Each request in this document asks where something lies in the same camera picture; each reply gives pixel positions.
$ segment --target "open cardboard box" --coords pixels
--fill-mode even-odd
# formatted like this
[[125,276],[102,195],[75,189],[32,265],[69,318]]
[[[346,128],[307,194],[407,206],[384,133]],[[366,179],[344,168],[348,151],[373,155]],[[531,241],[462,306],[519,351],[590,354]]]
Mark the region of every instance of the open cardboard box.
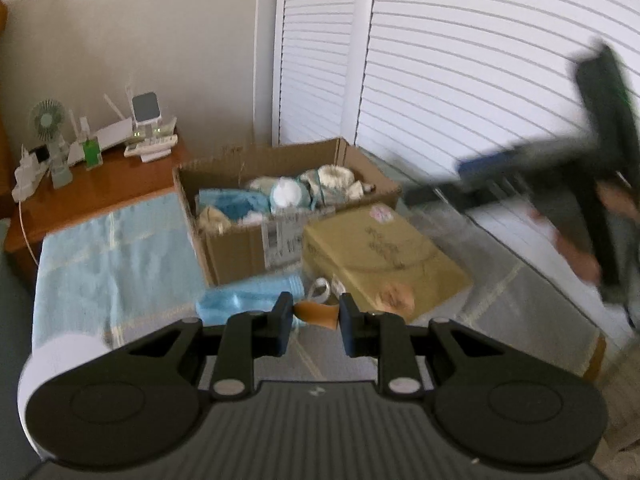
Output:
[[[243,189],[259,176],[296,177],[306,170],[325,164],[349,168],[356,179],[373,184],[374,192],[362,200],[337,206],[336,211],[382,202],[395,208],[400,196],[399,185],[387,178],[362,153],[344,139],[331,139],[310,144],[291,144],[268,148],[249,146],[227,152],[222,158],[206,158],[174,168],[175,189],[182,205],[191,243],[204,273],[207,285],[224,285],[271,270],[266,265],[262,226],[233,226],[221,235],[199,231],[195,199],[201,189]],[[295,238],[302,254],[303,225],[294,225]]]

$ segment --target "small fan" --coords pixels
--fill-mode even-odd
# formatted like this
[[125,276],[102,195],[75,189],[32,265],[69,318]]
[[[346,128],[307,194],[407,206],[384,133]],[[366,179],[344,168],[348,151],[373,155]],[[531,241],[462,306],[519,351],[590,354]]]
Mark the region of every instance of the small fan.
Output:
[[35,105],[29,114],[29,126],[43,142],[58,142],[65,122],[65,108],[58,101],[47,99]]
[[55,189],[66,186],[73,180],[65,155],[60,150],[63,140],[60,132],[64,123],[65,107],[53,99],[39,102],[29,113],[29,128],[47,143],[51,179]]

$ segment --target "closed cardboard box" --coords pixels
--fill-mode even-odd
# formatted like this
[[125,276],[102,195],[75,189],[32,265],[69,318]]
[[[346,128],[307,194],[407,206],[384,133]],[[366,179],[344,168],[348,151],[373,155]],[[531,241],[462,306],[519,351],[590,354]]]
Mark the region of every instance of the closed cardboard box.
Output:
[[303,263],[326,277],[336,296],[349,292],[360,310],[392,312],[406,322],[471,285],[431,240],[384,204],[307,224]]
[[223,285],[300,260],[302,229],[310,215],[279,216],[261,226],[233,226],[221,235],[201,233],[196,223],[195,199],[201,189],[242,189],[260,176],[296,177],[307,170],[337,164],[356,179],[373,184],[375,191],[321,214],[383,202],[396,207],[400,187],[388,179],[357,148],[344,139],[268,148],[249,146],[218,158],[194,160],[174,169],[175,189],[185,215],[191,242],[207,285]]

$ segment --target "table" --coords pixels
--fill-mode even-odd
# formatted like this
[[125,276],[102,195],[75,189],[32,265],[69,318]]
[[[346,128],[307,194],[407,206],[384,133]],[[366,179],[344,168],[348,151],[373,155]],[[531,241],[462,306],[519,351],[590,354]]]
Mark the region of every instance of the table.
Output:
[[[188,158],[182,141],[174,146],[170,156],[146,164],[138,156],[125,158],[123,147],[118,146],[102,154],[104,164],[99,168],[87,171],[84,163],[71,168],[74,179],[68,186],[53,189],[47,175],[36,193],[22,204],[24,229],[34,254],[40,256],[42,241],[48,233],[171,192],[172,169]],[[4,250],[20,277],[33,286],[37,268],[24,241],[17,208]]]

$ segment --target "white logo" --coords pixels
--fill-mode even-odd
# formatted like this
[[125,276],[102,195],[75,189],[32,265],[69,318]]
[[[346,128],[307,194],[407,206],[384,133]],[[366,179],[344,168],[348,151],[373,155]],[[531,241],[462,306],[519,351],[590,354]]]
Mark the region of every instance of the white logo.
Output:
[[321,386],[316,386],[313,390],[309,390],[309,395],[314,397],[322,397],[326,393],[326,390]]

